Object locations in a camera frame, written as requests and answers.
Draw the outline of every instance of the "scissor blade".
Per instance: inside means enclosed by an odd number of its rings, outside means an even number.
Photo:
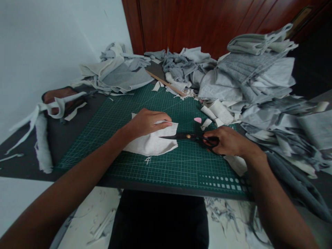
[[[189,133],[178,133],[174,136],[165,136],[165,137],[160,137],[160,138],[165,138],[165,139],[191,139],[191,140],[194,140],[194,139],[196,139],[196,136],[194,134],[189,134]]]

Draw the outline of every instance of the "wooden ruler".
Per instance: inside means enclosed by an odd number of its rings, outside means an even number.
[[[156,80],[160,81],[161,83],[163,83],[164,85],[168,86],[169,88],[171,88],[174,92],[177,92],[178,94],[180,94],[183,97],[186,97],[187,95],[184,92],[181,92],[179,89],[176,89],[174,86],[172,86],[172,84],[160,79],[159,77],[155,76],[153,73],[150,73],[149,71],[146,71],[148,74],[150,74],[153,78],[155,78]]]

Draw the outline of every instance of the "pink fabric piece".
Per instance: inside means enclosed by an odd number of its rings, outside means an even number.
[[[195,120],[197,123],[202,123],[202,119],[201,119],[201,118],[194,118],[194,120]]]

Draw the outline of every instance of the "black pants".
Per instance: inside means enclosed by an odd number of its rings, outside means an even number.
[[[109,249],[208,248],[203,197],[124,190]]]

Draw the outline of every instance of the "scissors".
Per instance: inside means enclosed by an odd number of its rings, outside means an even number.
[[[214,147],[216,147],[219,143],[219,138],[217,137],[208,137],[208,138],[205,138],[205,137],[202,137],[202,136],[197,136],[195,134],[189,134],[189,133],[177,133],[176,135],[174,136],[165,136],[165,137],[160,137],[160,138],[165,138],[165,139],[186,139],[186,140],[191,140],[191,141],[195,141],[197,143],[199,143],[200,145],[202,145],[203,147],[209,149],[212,153],[218,155],[218,156],[224,156],[224,155],[220,155],[220,154],[217,154],[215,153],[212,149]],[[213,142],[216,142],[215,144],[211,144],[211,145],[208,145],[206,143],[204,143],[204,141],[213,141]]]

